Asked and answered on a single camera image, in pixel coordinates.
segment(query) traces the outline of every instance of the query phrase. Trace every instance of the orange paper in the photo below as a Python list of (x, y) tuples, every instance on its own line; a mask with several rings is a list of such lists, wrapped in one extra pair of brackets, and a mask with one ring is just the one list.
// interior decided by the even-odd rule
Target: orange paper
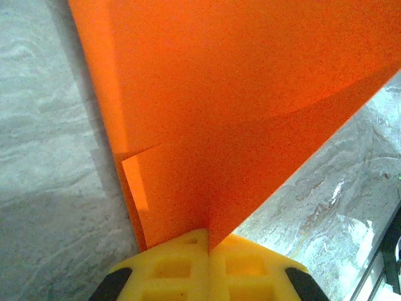
[(221, 241), (400, 68), (397, 0), (70, 6), (142, 250)]

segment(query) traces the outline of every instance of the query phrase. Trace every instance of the black rubber tip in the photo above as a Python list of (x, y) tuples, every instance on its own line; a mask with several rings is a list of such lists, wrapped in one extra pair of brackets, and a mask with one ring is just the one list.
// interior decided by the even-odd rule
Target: black rubber tip
[(297, 268), (286, 268), (286, 273), (301, 301), (329, 301), (311, 275)]
[(116, 301), (131, 273), (130, 268), (121, 268), (108, 274), (88, 301)]

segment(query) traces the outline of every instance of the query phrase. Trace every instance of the white marble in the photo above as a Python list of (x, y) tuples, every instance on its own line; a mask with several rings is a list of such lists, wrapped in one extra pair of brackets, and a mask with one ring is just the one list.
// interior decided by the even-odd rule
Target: white marble
[[(341, 300), (398, 202), (401, 74), (236, 232)], [(0, 299), (85, 300), (137, 252), (66, 0), (0, 1)]]

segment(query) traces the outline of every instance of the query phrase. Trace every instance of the orange plastic sheet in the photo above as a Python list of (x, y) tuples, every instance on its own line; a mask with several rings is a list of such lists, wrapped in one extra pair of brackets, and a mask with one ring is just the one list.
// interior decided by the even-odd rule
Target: orange plastic sheet
[(398, 0), (70, 6), (141, 250), (215, 246), (401, 67)]

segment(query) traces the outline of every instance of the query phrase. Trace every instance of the yellow plastic block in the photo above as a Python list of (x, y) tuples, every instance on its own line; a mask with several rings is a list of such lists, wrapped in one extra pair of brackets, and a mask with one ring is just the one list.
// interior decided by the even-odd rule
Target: yellow plastic block
[(195, 230), (125, 260), (131, 268), (118, 301), (300, 301), (285, 269), (300, 263), (229, 235), (208, 254), (208, 232)]

